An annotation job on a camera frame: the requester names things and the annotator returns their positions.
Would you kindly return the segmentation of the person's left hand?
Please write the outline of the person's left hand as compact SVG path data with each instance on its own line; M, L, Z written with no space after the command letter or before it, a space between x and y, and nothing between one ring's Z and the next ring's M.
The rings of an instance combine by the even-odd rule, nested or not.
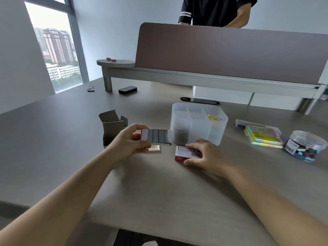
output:
M148 153L149 150L133 150L133 133L137 130L149 129L144 124L132 124L124 128L105 148L104 153L110 164L110 169L119 167L126 159L138 153Z

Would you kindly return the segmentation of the black remote control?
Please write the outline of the black remote control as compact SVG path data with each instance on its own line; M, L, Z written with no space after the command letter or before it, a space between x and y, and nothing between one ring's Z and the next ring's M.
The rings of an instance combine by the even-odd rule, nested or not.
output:
M136 91L137 91L136 86L128 86L128 87L124 87L124 88L119 89L118 93L122 94L122 95L128 95L128 94L134 93Z

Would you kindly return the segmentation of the small white blue box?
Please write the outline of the small white blue box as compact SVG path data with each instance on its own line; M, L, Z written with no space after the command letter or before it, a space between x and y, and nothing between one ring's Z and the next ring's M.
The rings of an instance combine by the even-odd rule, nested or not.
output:
M254 125L256 125L256 123L249 122L249 121L244 121L244 120L240 120L240 119L236 119L235 125L238 128L245 128L246 126L254 126Z

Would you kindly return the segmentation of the clear jar of coloured clips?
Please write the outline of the clear jar of coloured clips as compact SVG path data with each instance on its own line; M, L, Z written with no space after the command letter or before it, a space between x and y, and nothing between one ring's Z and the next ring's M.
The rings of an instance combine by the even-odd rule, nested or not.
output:
M293 131L284 149L299 160L314 162L316 156L327 146L328 142L317 135L305 131Z

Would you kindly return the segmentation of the open grey cardboard box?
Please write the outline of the open grey cardboard box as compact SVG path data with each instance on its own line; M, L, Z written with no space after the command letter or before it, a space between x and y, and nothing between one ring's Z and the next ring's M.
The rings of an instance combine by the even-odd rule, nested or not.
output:
M99 118L103 125L103 147L106 148L113 139L128 126L128 119L121 116L119 119L116 110L106 111L99 114Z

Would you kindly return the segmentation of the black flat phone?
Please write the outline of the black flat phone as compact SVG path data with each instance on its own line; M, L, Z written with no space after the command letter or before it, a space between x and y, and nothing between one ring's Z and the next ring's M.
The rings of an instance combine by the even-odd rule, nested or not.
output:
M206 104L206 105L214 105L214 106L221 105L221 103L219 101L208 100L208 99L181 97L180 100L183 102L189 102L189 103L198 103L198 104Z

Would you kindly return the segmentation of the person's left forearm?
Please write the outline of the person's left forearm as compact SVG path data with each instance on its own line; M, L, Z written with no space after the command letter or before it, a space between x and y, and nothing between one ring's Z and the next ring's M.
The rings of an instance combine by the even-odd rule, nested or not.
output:
M0 246L64 246L122 159L107 148L0 231Z

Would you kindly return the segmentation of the person's right forearm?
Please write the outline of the person's right forearm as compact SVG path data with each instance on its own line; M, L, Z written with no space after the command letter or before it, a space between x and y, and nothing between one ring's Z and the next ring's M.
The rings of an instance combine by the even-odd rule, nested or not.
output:
M328 246L328 227L319 219L237 166L220 166L220 174L240 193L279 246Z

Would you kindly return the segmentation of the red and white small box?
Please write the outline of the red and white small box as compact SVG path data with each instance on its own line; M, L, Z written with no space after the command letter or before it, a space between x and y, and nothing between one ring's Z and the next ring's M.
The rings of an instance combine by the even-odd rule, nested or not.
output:
M187 148L182 146L176 146L175 150L175 161L184 162L187 159L200 159L202 158L202 153L193 148Z

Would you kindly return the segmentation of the clear plastic divided organizer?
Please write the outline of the clear plastic divided organizer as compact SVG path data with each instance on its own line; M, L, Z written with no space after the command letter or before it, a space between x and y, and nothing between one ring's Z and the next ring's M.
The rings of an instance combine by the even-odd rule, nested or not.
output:
M207 115L222 118L224 121L210 121ZM204 139L219 145L227 122L228 116L218 106L174 103L170 121L173 143L185 145Z

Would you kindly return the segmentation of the grey desk riser shelf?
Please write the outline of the grey desk riser shelf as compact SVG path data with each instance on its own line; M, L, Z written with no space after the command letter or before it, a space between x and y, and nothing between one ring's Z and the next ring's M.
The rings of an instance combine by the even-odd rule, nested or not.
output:
M166 84L209 87L229 91L290 96L307 99L306 103L301 107L305 115L310 113L320 96L328 87L328 60L317 84L146 69L135 67L135 62L131 60L110 62L106 59L100 59L97 60L97 65L102 68L106 92L113 91L111 77L114 77Z

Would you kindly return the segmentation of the box of grey staples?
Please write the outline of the box of grey staples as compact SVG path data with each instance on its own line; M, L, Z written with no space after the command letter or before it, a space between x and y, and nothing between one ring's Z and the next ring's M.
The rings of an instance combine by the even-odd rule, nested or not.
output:
M141 135L141 140L149 141L151 145L170 146L173 144L173 133L166 129L142 129L134 132Z

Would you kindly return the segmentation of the pastel sticky note pad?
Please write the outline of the pastel sticky note pad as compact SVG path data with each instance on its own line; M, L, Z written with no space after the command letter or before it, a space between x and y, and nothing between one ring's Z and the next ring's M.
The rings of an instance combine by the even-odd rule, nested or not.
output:
M282 146L284 142L278 136L276 131L272 128L246 126L244 129L246 135L250 138L252 143L264 143Z
M249 137L249 140L251 142L251 144L253 145L257 145L257 146L265 146L265 147L270 147L270 148L276 148L276 149L283 149L283 146L281 145L276 145L276 144L270 144L270 143L263 143L263 142L257 142L255 141L255 139L253 139L247 132L246 129L244 129L244 133L246 136Z

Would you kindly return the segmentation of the person's right hand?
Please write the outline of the person's right hand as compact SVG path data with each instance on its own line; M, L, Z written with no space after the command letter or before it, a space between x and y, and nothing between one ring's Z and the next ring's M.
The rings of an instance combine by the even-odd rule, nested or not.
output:
M231 166L224 158L218 146L191 147L191 143L185 145L187 148L197 149L202 153L203 166L198 167L206 170L208 173L228 178L228 170Z

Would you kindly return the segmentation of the window with city view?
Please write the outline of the window with city view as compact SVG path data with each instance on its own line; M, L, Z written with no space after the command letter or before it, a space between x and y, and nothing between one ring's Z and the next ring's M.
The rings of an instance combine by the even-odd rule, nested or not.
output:
M89 82L72 0L24 0L55 93Z

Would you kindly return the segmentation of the black chair seat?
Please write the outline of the black chair seat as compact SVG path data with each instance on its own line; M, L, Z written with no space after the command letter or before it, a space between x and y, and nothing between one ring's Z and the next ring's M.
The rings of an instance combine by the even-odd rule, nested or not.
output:
M113 246L198 246L181 241L119 229Z

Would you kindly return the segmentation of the brown desk divider panel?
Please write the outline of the brown desk divider panel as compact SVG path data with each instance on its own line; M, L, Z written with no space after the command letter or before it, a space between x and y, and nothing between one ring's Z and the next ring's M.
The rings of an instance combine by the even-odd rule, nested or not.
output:
M143 23L135 66L317 84L328 60L328 34Z

